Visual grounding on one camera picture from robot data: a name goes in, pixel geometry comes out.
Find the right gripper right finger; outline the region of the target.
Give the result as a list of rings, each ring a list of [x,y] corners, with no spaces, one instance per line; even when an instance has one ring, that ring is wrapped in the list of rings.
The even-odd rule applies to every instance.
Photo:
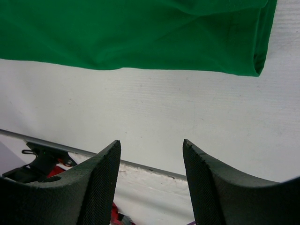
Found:
[[[239,171],[185,139],[183,158],[197,225],[298,225],[300,179],[274,182]]]

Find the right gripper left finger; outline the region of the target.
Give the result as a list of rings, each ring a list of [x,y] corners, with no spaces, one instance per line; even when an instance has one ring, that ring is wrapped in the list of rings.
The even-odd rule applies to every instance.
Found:
[[[2,225],[108,225],[120,166],[115,140],[57,176],[28,184],[0,179]]]

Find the green t shirt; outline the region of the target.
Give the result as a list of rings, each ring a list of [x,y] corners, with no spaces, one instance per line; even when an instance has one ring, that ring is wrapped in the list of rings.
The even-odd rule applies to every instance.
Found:
[[[3,0],[0,56],[259,76],[274,0]]]

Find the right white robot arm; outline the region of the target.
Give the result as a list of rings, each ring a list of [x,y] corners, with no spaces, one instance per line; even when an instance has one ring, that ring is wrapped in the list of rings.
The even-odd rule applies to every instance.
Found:
[[[27,143],[35,159],[3,173],[3,225],[129,225],[113,203],[121,144],[114,141],[77,164],[59,148]],[[300,180],[282,183],[241,172],[189,140],[183,158],[197,225],[297,225]]]

